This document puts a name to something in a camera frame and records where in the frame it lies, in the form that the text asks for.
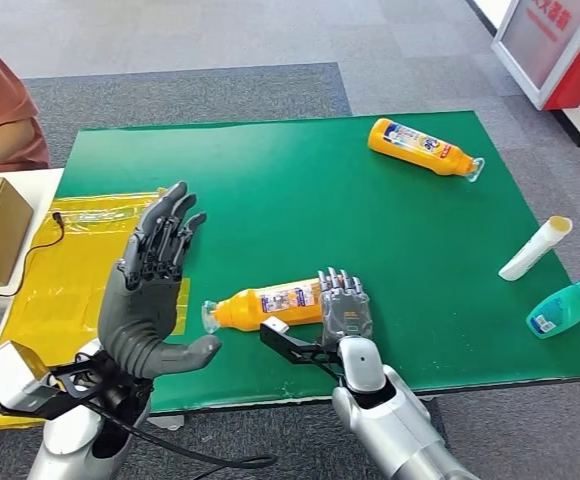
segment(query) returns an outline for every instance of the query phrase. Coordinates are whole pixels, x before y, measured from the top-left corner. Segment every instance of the bottle cap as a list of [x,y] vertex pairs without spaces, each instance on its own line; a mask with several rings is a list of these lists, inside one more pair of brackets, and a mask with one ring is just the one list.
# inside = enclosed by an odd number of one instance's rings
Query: bottle cap
[[482,157],[473,158],[470,170],[464,176],[470,183],[476,182],[485,165],[485,160]]
[[215,312],[217,310],[217,302],[206,300],[201,305],[201,320],[203,328],[208,333],[215,333],[221,327]]

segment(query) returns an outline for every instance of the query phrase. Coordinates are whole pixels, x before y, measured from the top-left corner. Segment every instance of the black wire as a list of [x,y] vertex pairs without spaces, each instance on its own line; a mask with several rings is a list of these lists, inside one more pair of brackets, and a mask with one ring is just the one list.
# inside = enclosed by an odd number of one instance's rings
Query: black wire
[[61,220],[61,214],[59,214],[58,212],[55,212],[52,214],[52,218],[55,219],[55,221],[57,222],[57,224],[61,229],[61,234],[59,235],[59,238],[55,240],[54,242],[46,243],[44,245],[37,245],[36,247],[32,247],[30,250],[28,250],[27,253],[26,253],[26,256],[24,257],[24,268],[21,270],[21,279],[19,280],[19,286],[18,286],[17,289],[15,290],[15,293],[0,294],[0,297],[2,297],[2,298],[14,297],[15,295],[21,291],[21,288],[24,286],[24,279],[25,279],[26,277],[26,263],[27,263],[28,256],[30,256],[30,253],[40,248],[54,247],[55,245],[64,239],[64,237],[66,235],[66,228],[64,225],[63,220]]
[[89,408],[90,410],[92,410],[95,413],[98,413],[107,420],[109,420],[116,425],[117,427],[122,428],[126,432],[132,433],[132,435],[135,435],[135,437],[138,437],[138,438],[141,438],[141,440],[152,443],[153,445],[156,445],[158,447],[165,448],[165,450],[169,450],[171,452],[176,453],[178,455],[183,455],[184,457],[191,458],[193,460],[197,460],[199,462],[211,463],[212,465],[217,465],[218,467],[218,468],[214,468],[212,471],[208,470],[208,472],[202,474],[201,477],[196,477],[196,478],[203,478],[205,476],[210,475],[211,473],[215,473],[222,468],[239,468],[242,470],[266,468],[266,467],[274,465],[278,460],[278,457],[276,455],[271,455],[271,454],[238,458],[236,460],[225,460],[223,458],[211,457],[208,455],[204,455],[202,453],[198,453],[193,450],[188,450],[184,447],[180,447],[178,445],[175,445],[174,443],[170,443],[159,437],[156,437],[154,435],[150,435],[150,433],[140,430],[138,428],[130,425],[129,423],[126,423],[126,422],[124,422],[123,420],[116,418],[114,415],[107,412],[104,408],[101,408],[99,405],[97,405],[96,403],[94,403],[92,401],[88,401],[85,405]]

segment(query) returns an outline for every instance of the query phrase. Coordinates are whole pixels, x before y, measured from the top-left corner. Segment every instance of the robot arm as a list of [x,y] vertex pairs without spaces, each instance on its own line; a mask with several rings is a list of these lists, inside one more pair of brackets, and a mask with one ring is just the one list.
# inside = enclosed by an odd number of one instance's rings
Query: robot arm
[[196,201],[179,182],[143,212],[110,271],[96,347],[88,344],[89,352],[80,352],[73,363],[47,367],[24,345],[1,345],[0,413],[54,420],[127,386],[143,397],[155,377],[196,370],[212,360],[221,346],[212,335],[190,345],[163,342],[176,322],[184,259],[205,220],[205,213],[198,213],[184,222]]
[[261,341],[292,363],[341,367],[338,376],[332,372],[339,379],[332,406],[386,479],[479,480],[445,449],[424,404],[362,336],[371,331],[372,320],[361,282],[350,282],[343,270],[342,280],[329,273],[319,272],[322,345],[285,335],[287,328],[276,319],[261,325]]

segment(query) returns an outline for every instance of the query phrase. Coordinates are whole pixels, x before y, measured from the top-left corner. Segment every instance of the humanoid robot hand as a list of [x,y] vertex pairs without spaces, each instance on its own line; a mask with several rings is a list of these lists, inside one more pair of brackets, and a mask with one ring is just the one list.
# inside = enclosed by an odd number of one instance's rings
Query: humanoid robot hand
[[328,275],[319,271],[321,286],[321,315],[323,319],[322,346],[336,351],[339,341],[346,336],[372,336],[370,298],[363,291],[361,281],[350,277],[345,270],[341,275],[329,267]]
[[205,221],[184,221],[196,197],[177,183],[144,211],[113,265],[99,313],[98,337],[121,369],[138,378],[187,372],[208,365],[221,346],[213,335],[190,345],[168,344],[177,319],[177,298],[186,253]]

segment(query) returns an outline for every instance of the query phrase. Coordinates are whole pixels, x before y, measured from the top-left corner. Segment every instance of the white tube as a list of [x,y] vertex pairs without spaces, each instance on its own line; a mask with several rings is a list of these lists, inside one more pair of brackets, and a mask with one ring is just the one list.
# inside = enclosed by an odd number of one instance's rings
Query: white tube
[[499,270],[499,276],[508,281],[520,278],[572,230],[572,220],[569,218],[558,215],[550,217],[512,257],[512,260]]

